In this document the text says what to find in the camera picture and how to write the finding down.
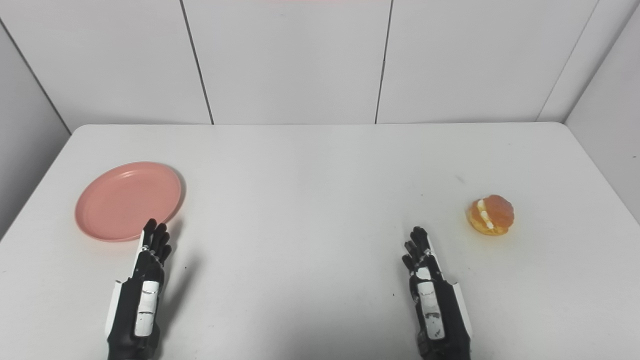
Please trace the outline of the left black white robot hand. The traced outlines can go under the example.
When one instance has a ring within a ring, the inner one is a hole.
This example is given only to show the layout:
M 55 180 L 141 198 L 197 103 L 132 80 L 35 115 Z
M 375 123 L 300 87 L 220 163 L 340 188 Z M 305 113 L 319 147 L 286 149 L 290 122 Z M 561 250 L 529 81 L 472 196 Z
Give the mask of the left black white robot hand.
M 105 324 L 109 360 L 151 360 L 160 343 L 157 312 L 172 252 L 167 224 L 142 228 L 131 276 L 116 281 Z

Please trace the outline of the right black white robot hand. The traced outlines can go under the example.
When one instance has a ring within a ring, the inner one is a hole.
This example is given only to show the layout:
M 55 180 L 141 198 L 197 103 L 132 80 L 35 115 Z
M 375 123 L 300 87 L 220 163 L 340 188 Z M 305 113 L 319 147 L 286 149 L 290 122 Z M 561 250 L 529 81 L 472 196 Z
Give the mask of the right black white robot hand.
M 401 260 L 409 274 L 419 330 L 416 344 L 423 360 L 470 360 L 473 332 L 459 284 L 443 276 L 430 238 L 414 227 Z

